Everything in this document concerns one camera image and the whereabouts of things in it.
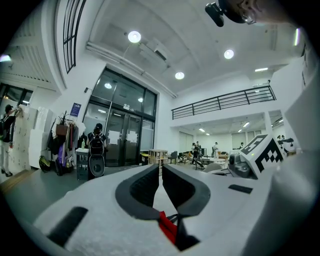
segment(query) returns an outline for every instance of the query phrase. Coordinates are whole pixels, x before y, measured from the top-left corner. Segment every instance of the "white fabric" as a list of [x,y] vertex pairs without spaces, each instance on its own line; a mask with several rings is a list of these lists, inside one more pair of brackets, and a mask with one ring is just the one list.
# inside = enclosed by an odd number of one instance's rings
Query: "white fabric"
[[0,142],[0,167],[7,174],[9,173],[9,142]]

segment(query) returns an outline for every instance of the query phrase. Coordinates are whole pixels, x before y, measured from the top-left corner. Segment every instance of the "gray floor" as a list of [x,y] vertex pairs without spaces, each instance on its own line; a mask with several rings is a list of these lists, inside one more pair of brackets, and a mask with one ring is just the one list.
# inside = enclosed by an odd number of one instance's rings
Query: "gray floor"
[[[121,172],[133,167],[136,167],[136,165],[108,167],[105,169],[104,175]],[[54,171],[44,173],[41,170],[36,170],[10,189],[4,197],[17,218],[33,223],[47,207],[84,182],[84,180],[77,180],[77,172],[75,170],[63,176],[58,176]]]

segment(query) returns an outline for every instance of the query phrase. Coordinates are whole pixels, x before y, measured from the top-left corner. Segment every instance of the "fluorescent light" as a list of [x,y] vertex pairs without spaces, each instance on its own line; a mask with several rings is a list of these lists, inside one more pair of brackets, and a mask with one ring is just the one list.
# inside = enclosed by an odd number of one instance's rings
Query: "fluorescent light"
[[10,61],[11,61],[11,58],[9,55],[6,55],[6,54],[0,55],[0,62],[10,62]]
[[141,40],[141,34],[138,31],[131,31],[128,34],[128,39],[131,43],[139,43]]
[[183,73],[183,72],[177,72],[177,73],[175,74],[175,78],[178,79],[178,80],[184,79],[184,78],[185,78],[185,73]]
[[267,67],[264,67],[264,68],[258,68],[258,69],[256,69],[255,70],[255,72],[259,72],[259,71],[266,71],[266,70],[268,70],[269,68],[267,68]]
[[299,37],[300,37],[300,29],[297,28],[295,30],[294,46],[297,46],[299,44]]
[[225,57],[227,60],[230,60],[234,55],[235,55],[235,53],[234,53],[233,50],[226,50],[226,51],[224,52],[224,57]]
[[111,86],[110,83],[105,83],[105,84],[104,84],[104,87],[107,88],[107,89],[111,89],[111,88],[112,88],[112,86]]

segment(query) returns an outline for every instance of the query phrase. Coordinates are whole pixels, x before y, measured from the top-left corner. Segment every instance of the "railing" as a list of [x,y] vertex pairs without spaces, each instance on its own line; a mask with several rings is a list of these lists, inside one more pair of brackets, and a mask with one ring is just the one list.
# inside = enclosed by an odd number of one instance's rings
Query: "railing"
[[217,97],[204,99],[189,105],[172,109],[172,119],[185,118],[211,111],[224,110],[253,103],[275,101],[271,86],[240,90]]
[[86,0],[68,0],[66,5],[63,21],[63,55],[67,74],[76,66],[77,35],[85,3]]

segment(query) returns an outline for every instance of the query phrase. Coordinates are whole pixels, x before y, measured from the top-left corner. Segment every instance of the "glass door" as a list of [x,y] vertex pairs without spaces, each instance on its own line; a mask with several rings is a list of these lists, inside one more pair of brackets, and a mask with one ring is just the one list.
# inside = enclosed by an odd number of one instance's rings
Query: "glass door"
[[129,113],[111,109],[105,136],[107,167],[131,166],[137,163],[139,154],[141,118]]

